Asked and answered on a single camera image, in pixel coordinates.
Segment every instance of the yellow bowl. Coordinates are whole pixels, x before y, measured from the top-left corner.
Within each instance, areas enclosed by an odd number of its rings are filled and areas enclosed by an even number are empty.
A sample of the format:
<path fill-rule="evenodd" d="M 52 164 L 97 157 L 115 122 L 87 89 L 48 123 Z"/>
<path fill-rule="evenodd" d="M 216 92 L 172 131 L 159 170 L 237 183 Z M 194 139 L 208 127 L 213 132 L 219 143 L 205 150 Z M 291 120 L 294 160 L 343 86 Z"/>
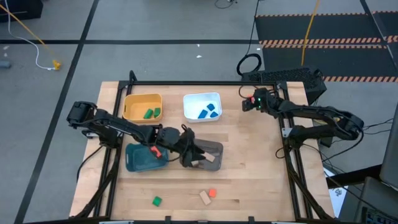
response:
<path fill-rule="evenodd" d="M 154 118 L 144 119 L 148 109 L 155 111 L 160 108 L 160 115 Z M 123 118 L 133 122 L 152 122 L 162 118 L 162 96 L 157 93 L 151 94 L 131 94 L 125 97 L 123 106 Z"/>

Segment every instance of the orange block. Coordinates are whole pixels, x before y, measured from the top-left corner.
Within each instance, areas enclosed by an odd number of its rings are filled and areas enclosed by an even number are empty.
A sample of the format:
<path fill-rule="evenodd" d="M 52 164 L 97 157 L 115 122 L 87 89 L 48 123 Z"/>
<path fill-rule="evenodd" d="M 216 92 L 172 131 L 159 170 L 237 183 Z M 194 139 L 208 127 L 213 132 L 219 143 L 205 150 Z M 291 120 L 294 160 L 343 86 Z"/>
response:
<path fill-rule="evenodd" d="M 216 189 L 210 189 L 209 190 L 209 196 L 210 197 L 216 197 L 217 191 Z"/>

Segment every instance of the white bowl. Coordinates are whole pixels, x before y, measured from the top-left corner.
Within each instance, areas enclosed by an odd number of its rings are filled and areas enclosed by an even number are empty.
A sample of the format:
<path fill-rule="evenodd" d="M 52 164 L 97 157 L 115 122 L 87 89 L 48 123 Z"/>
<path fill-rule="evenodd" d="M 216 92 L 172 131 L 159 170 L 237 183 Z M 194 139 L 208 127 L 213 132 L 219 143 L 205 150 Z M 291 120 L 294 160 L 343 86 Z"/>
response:
<path fill-rule="evenodd" d="M 214 110 L 210 111 L 207 108 L 209 104 L 214 105 Z M 223 110 L 221 109 L 221 98 L 218 93 L 198 93 L 188 94 L 183 98 L 184 116 L 190 123 L 216 121 L 220 118 Z M 198 119 L 202 110 L 207 110 L 205 118 Z M 211 118 L 212 112 L 218 113 L 217 117 Z"/>

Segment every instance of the white cable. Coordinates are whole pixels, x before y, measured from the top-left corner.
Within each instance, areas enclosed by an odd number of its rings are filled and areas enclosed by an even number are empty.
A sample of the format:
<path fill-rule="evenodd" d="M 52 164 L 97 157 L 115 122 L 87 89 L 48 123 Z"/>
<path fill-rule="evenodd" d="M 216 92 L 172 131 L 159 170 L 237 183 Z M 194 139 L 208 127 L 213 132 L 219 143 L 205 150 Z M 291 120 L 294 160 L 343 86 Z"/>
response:
<path fill-rule="evenodd" d="M 4 0 L 4 2 L 6 3 L 6 8 L 7 8 L 7 10 L 10 12 L 10 9 L 8 8 L 7 0 Z M 36 50 L 37 50 L 37 54 L 36 54 L 36 65 L 37 65 L 39 68 L 43 68 L 43 69 L 46 69 L 46 70 L 48 70 L 48 71 L 55 70 L 55 67 L 53 67 L 53 68 L 47 68 L 47 67 L 43 67 L 43 66 L 40 66 L 40 65 L 39 65 L 39 63 L 38 63 L 38 61 L 39 61 L 39 47 L 38 47 L 37 45 L 35 45 L 34 43 L 32 43 L 31 41 L 29 41 L 29 40 L 27 40 L 27 39 L 25 39 L 25 38 L 14 36 L 14 35 L 11 33 L 11 16 L 10 16 L 9 13 L 7 13 L 7 14 L 8 14 L 8 33 L 10 33 L 10 35 L 12 35 L 13 37 L 15 37 L 15 38 L 17 38 L 17 39 L 24 40 L 24 41 L 26 41 L 26 42 L 32 44 L 33 46 L 35 46 L 35 48 L 36 48 Z"/>

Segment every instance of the yellow cable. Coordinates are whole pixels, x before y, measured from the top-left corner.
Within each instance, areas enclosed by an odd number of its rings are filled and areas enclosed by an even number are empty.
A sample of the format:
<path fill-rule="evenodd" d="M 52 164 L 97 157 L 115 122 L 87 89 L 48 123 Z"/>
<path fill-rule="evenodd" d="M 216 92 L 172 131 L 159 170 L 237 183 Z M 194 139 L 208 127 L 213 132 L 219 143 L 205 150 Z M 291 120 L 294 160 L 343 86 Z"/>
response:
<path fill-rule="evenodd" d="M 41 40 L 39 37 L 37 37 L 27 26 L 25 26 L 25 24 L 23 23 L 23 22 L 21 22 L 16 16 L 14 16 L 13 15 L 13 13 L 11 13 L 10 11 L 8 11 L 4 6 L 2 6 L 1 4 L 0 4 L 0 8 L 2 9 L 2 10 L 4 10 L 6 13 L 8 13 L 10 16 L 12 16 L 22 27 L 24 27 L 25 28 L 25 30 L 27 30 L 32 36 L 34 36 L 49 52 L 50 52 L 50 54 L 52 54 L 54 57 L 56 57 L 55 56 L 55 53 L 43 42 L 43 40 Z M 55 67 L 55 69 L 56 70 L 59 70 L 59 68 L 60 68 L 60 66 L 61 66 L 61 63 L 60 62 L 58 62 L 58 61 L 56 61 L 56 60 L 53 60 L 53 64 L 54 64 L 54 67 Z"/>
<path fill-rule="evenodd" d="M 313 12 L 312 12 L 310 24 L 308 25 L 307 33 L 305 34 L 303 52 L 301 54 L 301 66 L 304 65 L 304 55 L 305 55 L 305 47 L 307 46 L 307 38 L 308 38 L 308 35 L 310 34 L 312 21 L 313 21 L 313 18 L 315 17 L 315 14 L 317 13 L 319 2 L 320 2 L 320 0 L 317 0 L 317 4 L 315 5 L 315 9 L 313 9 Z"/>

